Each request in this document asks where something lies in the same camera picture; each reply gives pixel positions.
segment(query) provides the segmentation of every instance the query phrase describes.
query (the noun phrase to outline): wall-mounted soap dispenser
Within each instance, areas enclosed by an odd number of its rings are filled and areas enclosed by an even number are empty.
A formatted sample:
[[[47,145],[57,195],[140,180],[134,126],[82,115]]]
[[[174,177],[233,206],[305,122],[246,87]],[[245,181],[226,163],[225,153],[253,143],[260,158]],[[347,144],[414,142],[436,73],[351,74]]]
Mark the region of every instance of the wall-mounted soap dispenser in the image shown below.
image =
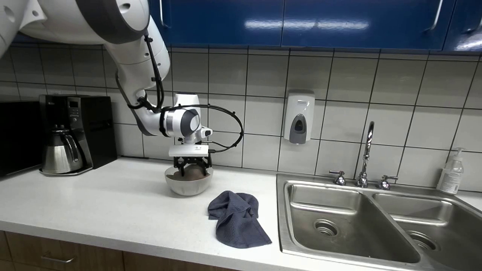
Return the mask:
[[[305,144],[311,138],[315,94],[312,91],[290,90],[284,118],[284,138]]]

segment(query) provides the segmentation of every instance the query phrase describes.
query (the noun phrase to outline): double sink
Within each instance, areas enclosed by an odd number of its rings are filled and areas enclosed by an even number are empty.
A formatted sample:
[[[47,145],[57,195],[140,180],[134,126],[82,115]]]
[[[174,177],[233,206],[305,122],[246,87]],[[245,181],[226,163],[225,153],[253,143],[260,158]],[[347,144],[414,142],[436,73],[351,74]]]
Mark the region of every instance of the double sink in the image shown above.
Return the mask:
[[[482,270],[482,214],[436,190],[277,175],[285,253],[387,270]]]

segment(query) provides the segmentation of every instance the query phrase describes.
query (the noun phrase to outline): faucet handle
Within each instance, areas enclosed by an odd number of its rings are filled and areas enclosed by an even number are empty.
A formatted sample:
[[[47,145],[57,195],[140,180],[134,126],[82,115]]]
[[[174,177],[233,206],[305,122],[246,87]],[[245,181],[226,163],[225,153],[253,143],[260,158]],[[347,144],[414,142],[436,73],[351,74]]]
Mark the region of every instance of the faucet handle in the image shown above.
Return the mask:
[[[376,187],[378,189],[382,189],[382,190],[390,190],[390,183],[387,181],[388,179],[398,180],[398,177],[397,176],[383,175],[382,180],[376,185]]]
[[[337,185],[345,185],[345,184],[347,184],[347,181],[345,180],[345,177],[343,177],[343,175],[345,174],[345,172],[344,172],[343,170],[339,170],[339,171],[330,170],[330,173],[332,173],[332,174],[338,174],[338,176],[335,177],[335,179],[333,180],[333,183],[334,183],[334,184],[337,184]]]

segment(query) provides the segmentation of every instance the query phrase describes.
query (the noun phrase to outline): brown food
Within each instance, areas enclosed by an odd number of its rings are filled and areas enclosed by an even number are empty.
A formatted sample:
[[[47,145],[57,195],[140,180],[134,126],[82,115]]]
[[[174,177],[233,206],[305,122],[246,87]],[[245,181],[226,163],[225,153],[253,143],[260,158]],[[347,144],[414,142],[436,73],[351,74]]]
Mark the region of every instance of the brown food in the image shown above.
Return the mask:
[[[181,175],[180,171],[176,171],[174,174],[168,174],[167,177],[176,181],[196,181],[209,176],[209,173],[206,173],[206,176],[204,176],[202,168],[196,164],[187,166],[184,172],[184,176]]]

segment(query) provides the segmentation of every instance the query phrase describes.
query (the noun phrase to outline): white robotic arm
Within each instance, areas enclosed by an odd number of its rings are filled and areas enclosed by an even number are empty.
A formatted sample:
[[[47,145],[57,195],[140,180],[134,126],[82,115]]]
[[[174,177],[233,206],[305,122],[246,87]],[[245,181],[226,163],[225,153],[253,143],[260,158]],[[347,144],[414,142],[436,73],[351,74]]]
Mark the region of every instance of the white robotic arm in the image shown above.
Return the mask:
[[[170,67],[169,54],[159,30],[149,15],[147,0],[0,0],[0,56],[17,31],[34,38],[73,44],[103,44],[117,65],[118,87],[131,108],[139,129],[145,135],[171,136],[183,139],[182,145],[171,146],[169,155],[183,167],[209,157],[202,139],[212,130],[201,125],[200,107],[213,108],[234,117],[224,108],[199,105],[194,93],[175,95],[174,107],[152,105],[145,89],[157,86],[163,97],[161,80]]]

